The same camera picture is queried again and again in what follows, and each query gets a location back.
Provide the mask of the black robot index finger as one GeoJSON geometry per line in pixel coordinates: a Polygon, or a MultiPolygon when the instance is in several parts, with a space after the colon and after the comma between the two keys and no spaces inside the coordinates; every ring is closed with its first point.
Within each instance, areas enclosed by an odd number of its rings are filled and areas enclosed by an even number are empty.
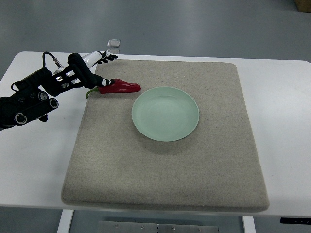
{"type": "Polygon", "coordinates": [[[115,60],[115,59],[117,59],[118,57],[117,57],[117,55],[115,55],[115,54],[110,54],[110,55],[106,55],[103,59],[104,60],[115,60]]]}

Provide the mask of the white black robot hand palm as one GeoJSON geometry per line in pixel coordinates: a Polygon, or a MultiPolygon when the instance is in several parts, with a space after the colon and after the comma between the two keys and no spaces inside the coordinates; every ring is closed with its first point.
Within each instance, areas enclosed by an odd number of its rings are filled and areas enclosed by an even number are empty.
{"type": "Polygon", "coordinates": [[[92,53],[89,53],[85,56],[82,57],[83,61],[87,65],[88,68],[93,67],[96,65],[98,62],[100,62],[102,59],[106,57],[106,51],[100,52],[100,51],[95,51],[92,53]]]}

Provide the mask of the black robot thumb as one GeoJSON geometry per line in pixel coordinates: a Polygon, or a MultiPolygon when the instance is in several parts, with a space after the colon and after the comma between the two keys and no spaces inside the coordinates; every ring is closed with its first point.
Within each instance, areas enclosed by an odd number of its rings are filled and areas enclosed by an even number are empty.
{"type": "Polygon", "coordinates": [[[103,78],[99,75],[96,75],[96,86],[97,87],[110,86],[110,85],[113,85],[114,82],[115,82],[114,79],[106,79],[106,78],[103,78]]]}

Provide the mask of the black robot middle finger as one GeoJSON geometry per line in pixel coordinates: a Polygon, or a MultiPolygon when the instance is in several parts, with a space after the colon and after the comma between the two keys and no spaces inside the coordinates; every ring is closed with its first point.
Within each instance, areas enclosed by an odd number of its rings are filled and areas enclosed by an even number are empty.
{"type": "Polygon", "coordinates": [[[98,64],[102,64],[102,63],[108,63],[109,61],[106,59],[100,59],[97,61],[98,64]]]}

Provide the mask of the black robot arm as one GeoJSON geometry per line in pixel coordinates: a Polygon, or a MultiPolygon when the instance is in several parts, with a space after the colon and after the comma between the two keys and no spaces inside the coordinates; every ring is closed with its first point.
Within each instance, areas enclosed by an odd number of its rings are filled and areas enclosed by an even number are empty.
{"type": "Polygon", "coordinates": [[[46,122],[48,113],[58,108],[55,97],[61,93],[80,87],[93,89],[112,85],[112,80],[95,75],[90,69],[96,64],[115,59],[116,55],[106,51],[96,51],[84,57],[73,53],[68,56],[66,67],[54,58],[58,67],[55,73],[43,66],[28,77],[14,82],[11,85],[13,95],[0,99],[1,130],[23,126],[37,119],[46,122]]]}

